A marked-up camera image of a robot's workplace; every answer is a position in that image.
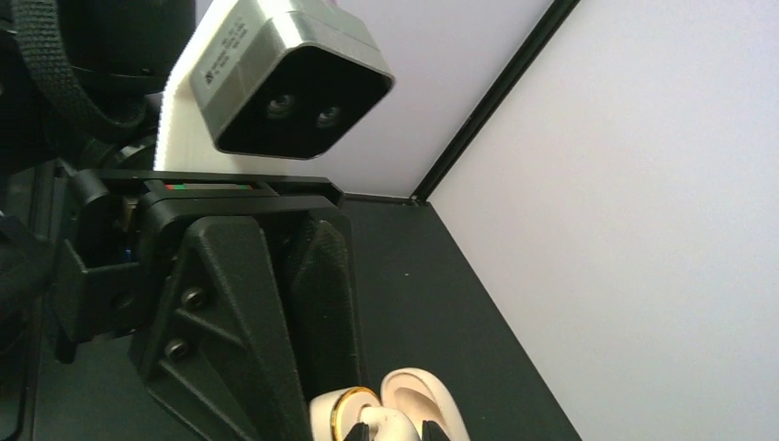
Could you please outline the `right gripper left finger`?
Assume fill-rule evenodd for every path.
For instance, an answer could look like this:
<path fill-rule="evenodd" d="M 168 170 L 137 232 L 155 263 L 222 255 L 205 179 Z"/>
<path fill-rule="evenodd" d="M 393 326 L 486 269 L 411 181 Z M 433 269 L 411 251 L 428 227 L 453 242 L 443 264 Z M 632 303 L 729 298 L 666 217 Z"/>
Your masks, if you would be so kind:
<path fill-rule="evenodd" d="M 370 426 L 365 423 L 355 424 L 344 441 L 370 441 Z"/>

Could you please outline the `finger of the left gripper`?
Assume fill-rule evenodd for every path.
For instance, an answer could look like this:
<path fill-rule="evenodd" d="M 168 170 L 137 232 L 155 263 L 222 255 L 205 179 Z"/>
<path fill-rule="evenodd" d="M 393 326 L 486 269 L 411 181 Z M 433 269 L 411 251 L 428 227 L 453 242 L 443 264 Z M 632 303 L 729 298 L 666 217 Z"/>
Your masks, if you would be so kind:
<path fill-rule="evenodd" d="M 327 220 L 307 219 L 280 264 L 282 298 L 307 400 L 363 380 L 349 247 Z"/>
<path fill-rule="evenodd" d="M 310 439 L 269 249 L 251 217 L 186 229 L 130 358 L 154 400 L 204 440 Z"/>

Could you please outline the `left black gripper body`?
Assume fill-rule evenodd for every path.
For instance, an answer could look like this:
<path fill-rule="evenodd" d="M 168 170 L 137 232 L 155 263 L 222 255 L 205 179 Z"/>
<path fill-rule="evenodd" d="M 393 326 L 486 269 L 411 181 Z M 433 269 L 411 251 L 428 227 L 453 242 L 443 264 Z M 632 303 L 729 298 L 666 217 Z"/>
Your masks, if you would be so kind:
<path fill-rule="evenodd" d="M 320 177 L 82 170 L 67 182 L 51 293 L 55 358 L 120 337 L 154 316 L 186 229 L 211 216 L 250 216 L 264 230 L 275 267 L 308 219 L 352 238 L 344 193 Z"/>

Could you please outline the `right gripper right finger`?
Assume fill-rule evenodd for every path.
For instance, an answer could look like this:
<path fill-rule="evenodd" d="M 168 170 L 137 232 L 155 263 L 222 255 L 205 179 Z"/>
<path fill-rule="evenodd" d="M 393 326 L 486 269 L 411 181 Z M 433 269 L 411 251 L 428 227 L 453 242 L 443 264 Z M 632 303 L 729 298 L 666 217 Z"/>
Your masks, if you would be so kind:
<path fill-rule="evenodd" d="M 439 423 L 432 420 L 424 420 L 422 423 L 422 441 L 450 441 L 450 439 Z"/>

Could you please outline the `white stem earbud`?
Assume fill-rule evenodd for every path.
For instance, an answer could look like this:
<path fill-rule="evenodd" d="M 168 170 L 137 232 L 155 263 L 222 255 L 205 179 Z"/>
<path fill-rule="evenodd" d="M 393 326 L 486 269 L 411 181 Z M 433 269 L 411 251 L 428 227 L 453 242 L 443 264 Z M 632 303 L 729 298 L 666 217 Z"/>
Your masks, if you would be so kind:
<path fill-rule="evenodd" d="M 387 407 L 365 407 L 359 422 L 370 426 L 370 441 L 421 441 L 412 420 L 401 411 Z"/>

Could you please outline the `square white earbud case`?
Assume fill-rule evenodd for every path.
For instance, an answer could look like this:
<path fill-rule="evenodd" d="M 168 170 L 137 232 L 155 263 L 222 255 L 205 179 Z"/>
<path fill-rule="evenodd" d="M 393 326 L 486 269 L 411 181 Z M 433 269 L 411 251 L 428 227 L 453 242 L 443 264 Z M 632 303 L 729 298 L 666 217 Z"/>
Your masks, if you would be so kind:
<path fill-rule="evenodd" d="M 391 371 L 379 391 L 354 386 L 310 402 L 314 440 L 469 440 L 444 382 L 417 367 Z"/>

